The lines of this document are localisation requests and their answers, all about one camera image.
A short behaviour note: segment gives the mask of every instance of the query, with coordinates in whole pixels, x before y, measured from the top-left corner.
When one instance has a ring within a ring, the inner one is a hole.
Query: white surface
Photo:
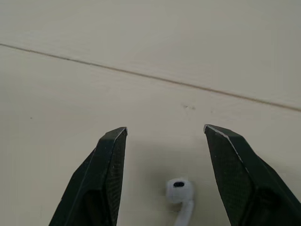
[[[190,226],[227,226],[205,123],[242,134],[301,199],[301,114],[0,47],[0,219],[47,225],[99,137],[128,126],[119,226],[172,226],[165,183],[194,183]]]
[[[301,108],[297,0],[1,0],[0,42]]]

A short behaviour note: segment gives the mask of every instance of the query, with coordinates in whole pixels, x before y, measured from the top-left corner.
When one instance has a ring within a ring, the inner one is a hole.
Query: beige table
[[[301,200],[299,12],[280,1],[2,0],[1,225],[47,225],[73,171],[120,126],[119,226],[172,226],[164,188],[179,176],[197,191],[191,226],[230,225],[205,123],[242,134]]]

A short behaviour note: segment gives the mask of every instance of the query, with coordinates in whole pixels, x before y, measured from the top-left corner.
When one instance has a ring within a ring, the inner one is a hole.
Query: earbud
[[[194,207],[193,195],[193,185],[190,181],[183,178],[177,178],[167,181],[167,200],[171,203],[182,203],[182,208],[179,212],[174,226],[188,225]]]

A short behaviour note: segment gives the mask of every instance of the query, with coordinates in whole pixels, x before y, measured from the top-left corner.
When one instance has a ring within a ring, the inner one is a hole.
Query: seam line
[[[144,78],[148,78],[148,79],[168,82],[168,83],[172,83],[172,84],[176,84],[176,85],[180,85],[180,86],[185,86],[185,87],[189,87],[189,88],[193,88],[193,89],[199,89],[199,90],[204,90],[204,91],[213,92],[213,93],[217,93],[217,94],[222,94],[222,95],[229,96],[229,97],[235,97],[235,98],[238,98],[238,99],[248,100],[248,101],[252,101],[252,102],[256,102],[256,103],[260,103],[260,104],[264,104],[264,105],[270,105],[270,106],[273,106],[273,107],[279,107],[279,108],[292,110],[292,111],[301,113],[301,108],[299,108],[299,107],[289,106],[289,105],[280,104],[280,103],[267,101],[267,100],[262,100],[262,99],[257,99],[257,98],[253,98],[253,97],[247,97],[247,96],[243,96],[243,95],[239,95],[239,94],[230,93],[230,92],[227,92],[227,91],[222,91],[222,90],[218,90],[218,89],[212,89],[212,88],[208,88],[208,87],[193,85],[193,84],[190,84],[190,83],[174,81],[174,80],[170,80],[170,79],[164,79],[164,78],[160,78],[160,77],[153,76],[153,75],[147,75],[147,74],[144,74],[144,73],[132,72],[132,71],[129,71],[129,70],[119,69],[119,68],[115,68],[115,67],[111,67],[111,66],[105,66],[105,65],[101,65],[101,64],[97,64],[97,63],[91,63],[91,62],[84,61],[84,60],[72,59],[72,58],[69,58],[69,57],[58,56],[58,55],[54,55],[54,54],[50,54],[50,53],[43,53],[43,52],[40,52],[40,51],[21,48],[21,47],[16,47],[16,46],[7,45],[7,44],[4,44],[4,43],[0,43],[0,46],[6,47],[6,48],[12,48],[12,49],[16,49],[16,50],[20,50],[20,51],[24,51],[24,52],[39,54],[39,55],[43,55],[43,56],[46,56],[46,57],[48,56],[48,57],[57,58],[57,59],[61,59],[61,60],[72,61],[72,62],[83,64],[83,65],[90,65],[90,66],[100,67],[100,68],[104,68],[104,69],[108,69],[108,70],[112,70],[112,71],[116,71],[116,72],[132,74],[132,75],[136,75],[136,76],[140,76],[140,77],[144,77]]]

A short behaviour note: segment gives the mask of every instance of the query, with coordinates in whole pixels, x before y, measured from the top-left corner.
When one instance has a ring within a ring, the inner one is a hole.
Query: earbud stem
[[[182,208],[179,212],[177,220],[175,221],[174,226],[188,226],[190,221],[192,211],[194,207],[194,201],[189,200],[188,202],[182,203]]]

